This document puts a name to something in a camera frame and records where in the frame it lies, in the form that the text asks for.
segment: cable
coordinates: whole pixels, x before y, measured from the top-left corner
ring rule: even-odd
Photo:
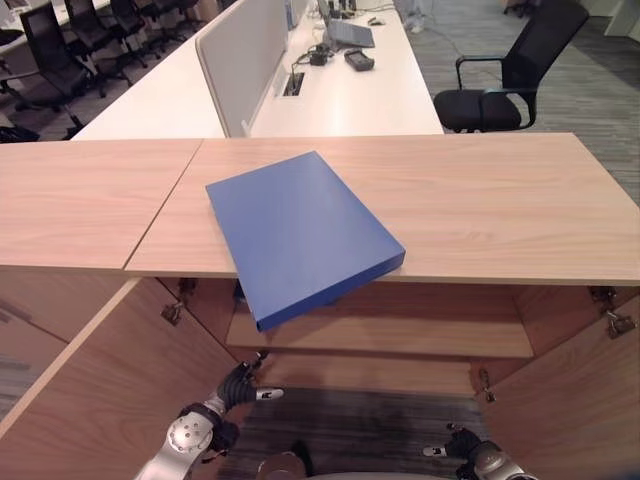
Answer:
[[[375,12],[386,12],[387,10],[397,10],[396,6],[392,3],[386,5],[380,5],[379,7],[374,8],[359,8],[358,12],[367,12],[367,13],[375,13]]]
[[[429,13],[423,13],[422,16],[425,18],[429,18],[435,25],[440,26],[440,24],[438,23],[438,19],[435,15],[435,7],[436,7],[436,0],[431,0],[431,8],[429,9]],[[460,49],[458,48],[458,45],[456,45],[456,42],[453,41],[453,39],[451,39],[451,37],[449,37],[449,35],[447,35],[446,33],[443,33],[435,28],[433,28],[432,26],[426,26],[426,30],[429,32],[433,32],[436,35],[442,37],[444,40],[446,40],[449,45],[451,45],[451,47],[455,50],[456,54],[458,55],[458,57],[462,57],[464,54],[462,53],[462,51],[460,51]],[[494,79],[498,80],[499,82],[502,82],[502,79],[500,77],[498,77],[496,74],[489,72],[488,70],[484,70],[481,68],[477,68],[477,67],[471,67],[471,69],[477,71],[477,72],[481,72],[484,73],[486,75],[489,75],[490,77],[493,77]]]

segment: wooden cabinet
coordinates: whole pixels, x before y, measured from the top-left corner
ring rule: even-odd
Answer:
[[[67,344],[29,323],[21,310],[0,299],[0,353],[30,367],[39,374]]]
[[[640,298],[617,313],[637,322]],[[640,471],[640,331],[611,339],[608,325],[598,320],[492,387],[496,402],[478,397],[492,440],[540,479]]]
[[[23,320],[68,343],[125,280],[122,274],[0,270],[0,308],[9,305]]]
[[[7,480],[133,478],[235,360],[155,279],[129,280],[0,423]]]

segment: white partition panel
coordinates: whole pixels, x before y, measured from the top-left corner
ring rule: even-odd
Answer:
[[[239,0],[196,39],[227,137],[245,136],[287,45],[283,0]]]

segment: chair armrest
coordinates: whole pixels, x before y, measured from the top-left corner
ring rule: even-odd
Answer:
[[[40,75],[40,70],[34,70],[32,72],[17,73],[15,75],[7,75],[6,77],[0,77],[0,83],[6,83],[9,80],[20,80],[21,78],[32,77],[33,75]]]
[[[522,130],[524,128],[529,128],[536,121],[535,94],[537,92],[538,92],[538,89],[533,87],[532,88],[485,88],[482,91],[482,95],[480,95],[480,98],[478,99],[479,107],[480,107],[481,124],[484,125],[484,100],[489,95],[496,94],[496,93],[503,94],[503,95],[507,95],[510,93],[517,93],[519,95],[532,93],[534,95],[532,99],[530,100],[525,99],[527,102],[527,108],[529,109],[529,122],[526,125],[519,127],[519,129]]]
[[[463,55],[456,60],[456,74],[458,75],[458,89],[462,90],[462,78],[460,78],[460,66],[464,62],[500,62],[504,57],[499,55]]]

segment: blue box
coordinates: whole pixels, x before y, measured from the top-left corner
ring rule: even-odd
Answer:
[[[404,261],[402,245],[317,152],[206,189],[259,331]]]

